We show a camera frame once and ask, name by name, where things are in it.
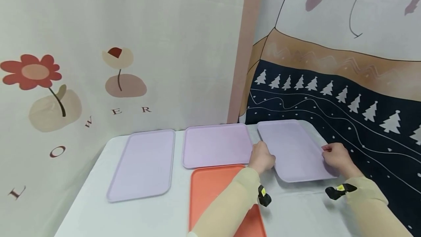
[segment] yellow sticker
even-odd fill
[[[338,187],[336,187],[336,189],[339,190],[339,191],[345,190],[344,185],[339,185]]]

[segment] red flower illustration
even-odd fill
[[[54,58],[51,55],[44,55],[40,61],[33,55],[23,54],[20,60],[21,62],[8,60],[0,64],[2,70],[13,73],[3,78],[5,84],[18,83],[22,90],[30,90],[37,85],[50,88],[53,85],[52,81],[61,79],[61,74],[56,72],[60,66],[54,64]]]

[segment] orange tray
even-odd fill
[[[193,171],[190,180],[189,231],[193,229],[205,209],[230,184],[242,168],[244,165],[229,165],[198,168]],[[253,205],[249,210],[234,237],[266,237],[257,205]]]

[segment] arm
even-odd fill
[[[249,167],[243,168],[201,215],[188,237],[232,237],[257,204],[259,175],[273,167],[275,157],[263,141],[253,146]]]
[[[346,183],[354,185],[357,190],[346,194],[347,202],[357,219],[364,237],[412,237],[387,207],[388,201],[372,180],[355,166],[348,151],[340,143],[323,146],[326,162],[338,168],[346,178]]]

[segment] flower stem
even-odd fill
[[[53,94],[53,96],[57,99],[58,104],[60,105],[61,108],[61,113],[63,115],[63,117],[66,117],[66,110],[64,109],[63,104],[61,103],[60,99],[57,97],[57,95],[53,92],[53,90],[51,88],[48,88],[50,90],[50,92]]]
[[[121,74],[121,69],[118,71],[117,83],[118,83],[118,87],[120,88],[120,92],[122,92],[123,90],[122,90],[121,85],[120,85],[120,74]]]

